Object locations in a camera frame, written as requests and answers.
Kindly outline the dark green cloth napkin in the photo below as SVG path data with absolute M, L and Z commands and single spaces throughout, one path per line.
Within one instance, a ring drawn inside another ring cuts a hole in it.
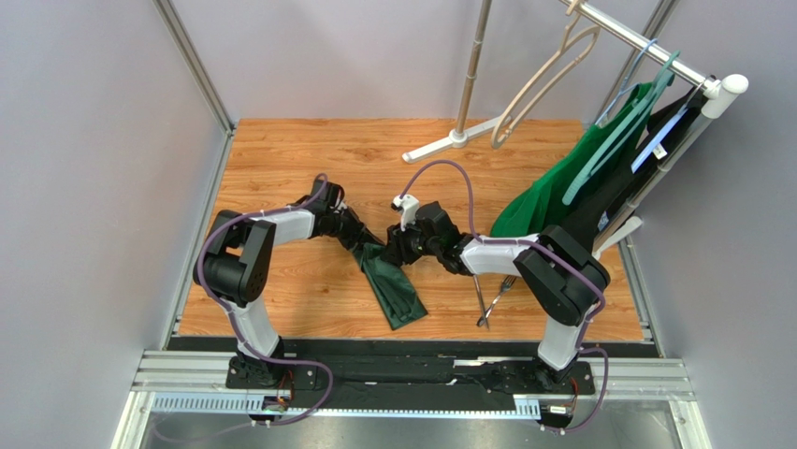
M 365 243 L 354 250 L 355 260 L 392 330 L 428 315 L 414 286 L 401 268 L 382 259 L 384 246 Z

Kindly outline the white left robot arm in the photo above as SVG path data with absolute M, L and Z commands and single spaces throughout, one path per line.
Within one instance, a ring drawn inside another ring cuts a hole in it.
M 225 311 L 238 340 L 239 369 L 268 377 L 281 372 L 283 339 L 269 320 L 262 294 L 275 247 L 319 237 L 337 239 L 348 251 L 381 245 L 344 201 L 342 186 L 321 173 L 311 192 L 276 210 L 222 210 L 212 222 L 194 268 L 194 282 Z

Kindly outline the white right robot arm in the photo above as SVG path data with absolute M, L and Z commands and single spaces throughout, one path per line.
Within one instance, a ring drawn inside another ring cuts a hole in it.
M 548 316 L 538 358 L 553 371 L 570 367 L 610 282 L 585 247 L 554 225 L 513 239 L 462 233 L 438 202 L 422 205 L 411 195 L 396 196 L 391 207 L 400 221 L 387 230 L 385 261 L 402 267 L 433 256 L 456 275 L 521 278 Z

